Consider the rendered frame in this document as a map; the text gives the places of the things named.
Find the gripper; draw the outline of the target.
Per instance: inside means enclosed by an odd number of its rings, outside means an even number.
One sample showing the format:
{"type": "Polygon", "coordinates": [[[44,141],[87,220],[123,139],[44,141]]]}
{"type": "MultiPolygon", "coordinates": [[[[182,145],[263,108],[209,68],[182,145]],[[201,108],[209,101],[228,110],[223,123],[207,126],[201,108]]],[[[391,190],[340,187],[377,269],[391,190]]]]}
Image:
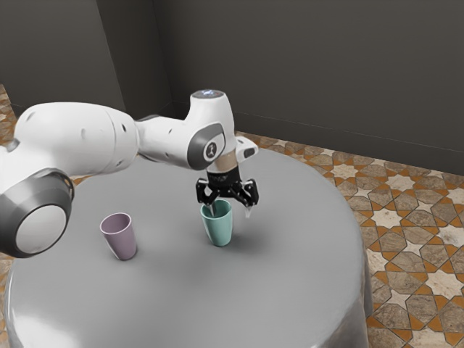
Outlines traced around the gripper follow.
{"type": "Polygon", "coordinates": [[[236,165],[224,173],[207,171],[207,180],[199,178],[196,182],[196,197],[198,203],[205,204],[212,217],[216,216],[215,200],[221,194],[231,194],[245,207],[245,217],[249,218],[253,206],[259,201],[257,184],[254,179],[241,182],[239,166],[236,165]]]}

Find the teal cup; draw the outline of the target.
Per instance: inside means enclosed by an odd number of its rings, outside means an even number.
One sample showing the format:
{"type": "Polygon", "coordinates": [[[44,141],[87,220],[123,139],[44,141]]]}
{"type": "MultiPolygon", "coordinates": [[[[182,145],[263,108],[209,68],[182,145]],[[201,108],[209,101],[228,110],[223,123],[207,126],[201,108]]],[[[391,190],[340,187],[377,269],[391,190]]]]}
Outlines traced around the teal cup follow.
{"type": "Polygon", "coordinates": [[[202,221],[210,241],[217,247],[223,247],[231,241],[232,237],[232,206],[224,199],[215,200],[212,206],[215,215],[212,215],[207,205],[201,207],[202,221]]]}

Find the lilac cup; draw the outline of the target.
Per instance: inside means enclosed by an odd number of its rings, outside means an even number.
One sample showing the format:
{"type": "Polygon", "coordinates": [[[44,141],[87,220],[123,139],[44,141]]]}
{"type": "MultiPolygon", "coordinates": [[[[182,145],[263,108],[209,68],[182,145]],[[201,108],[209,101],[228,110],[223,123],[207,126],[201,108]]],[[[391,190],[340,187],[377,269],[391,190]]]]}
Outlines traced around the lilac cup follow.
{"type": "Polygon", "coordinates": [[[136,237],[130,215],[124,212],[111,214],[101,221],[99,227],[116,258],[129,260],[135,256],[136,237]]]}

